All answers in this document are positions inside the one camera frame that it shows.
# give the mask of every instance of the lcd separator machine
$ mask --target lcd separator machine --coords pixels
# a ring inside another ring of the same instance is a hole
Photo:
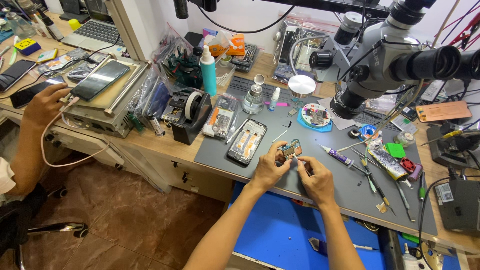
[[[126,108],[127,104],[132,99],[136,90],[140,88],[152,63],[150,61],[136,61],[125,57],[118,57],[118,59],[116,59],[115,55],[109,54],[90,75],[97,71],[99,67],[103,66],[110,58],[115,59],[115,61],[125,62],[125,64],[134,63],[140,67],[135,70],[108,108],[74,104],[63,114],[70,122],[73,122],[79,127],[125,138],[133,128],[133,123],[128,118],[129,111]]]

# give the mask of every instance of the chair wheel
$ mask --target chair wheel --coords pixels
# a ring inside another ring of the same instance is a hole
[[[68,189],[64,186],[62,186],[61,188],[57,189],[53,195],[55,196],[55,198],[63,198],[67,195],[68,193]]]
[[[88,234],[88,226],[85,223],[84,223],[83,229],[73,232],[73,236],[77,238],[84,238],[85,236],[87,236],[87,234]]]

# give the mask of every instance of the charging cable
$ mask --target charging cable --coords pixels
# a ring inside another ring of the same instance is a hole
[[[103,148],[102,150],[98,151],[97,153],[95,153],[95,154],[93,154],[93,155],[90,155],[90,156],[88,156],[88,157],[86,157],[86,158],[84,158],[84,159],[81,159],[81,160],[79,160],[79,161],[76,161],[76,162],[73,162],[73,163],[69,163],[69,164],[52,165],[52,164],[50,164],[50,163],[47,161],[47,158],[45,157],[45,149],[43,148],[43,140],[44,140],[44,137],[45,137],[45,133],[47,132],[48,128],[53,124],[53,122],[55,122],[55,121],[63,114],[63,112],[64,112],[66,109],[68,109],[69,107],[71,107],[73,104],[77,103],[79,99],[80,99],[79,97],[74,97],[74,98],[70,101],[70,103],[68,103],[68,105],[65,106],[65,107],[57,114],[57,116],[55,116],[55,118],[53,118],[52,121],[50,121],[50,123],[48,123],[48,125],[45,127],[45,130],[44,130],[43,133],[42,133],[42,136],[40,137],[40,147],[42,148],[43,161],[44,161],[48,166],[50,166],[50,167],[65,167],[65,166],[70,166],[70,165],[77,164],[77,163],[79,163],[79,162],[82,162],[82,161],[84,161],[84,160],[87,160],[87,159],[93,157],[94,155],[96,155],[96,154],[98,154],[98,153],[100,153],[100,152],[102,152],[102,151],[107,150],[107,148],[110,146],[110,142],[108,142],[108,143],[107,143],[107,146],[105,146],[105,148]]]

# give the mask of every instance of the teal spray bottle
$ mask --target teal spray bottle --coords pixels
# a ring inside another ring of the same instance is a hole
[[[204,45],[204,52],[200,58],[200,67],[202,68],[202,77],[204,79],[204,91],[213,97],[216,95],[215,59],[207,45]]]

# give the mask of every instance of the laptop keyboard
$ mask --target laptop keyboard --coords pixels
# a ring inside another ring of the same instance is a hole
[[[105,41],[110,44],[114,44],[115,41],[117,41],[117,37],[119,34],[115,26],[104,25],[101,23],[97,23],[95,21],[86,22],[80,28],[75,30],[74,33],[82,36],[98,39],[101,41]],[[123,40],[121,39],[121,37],[118,40],[117,45],[121,47],[125,47],[125,44],[123,44]]]

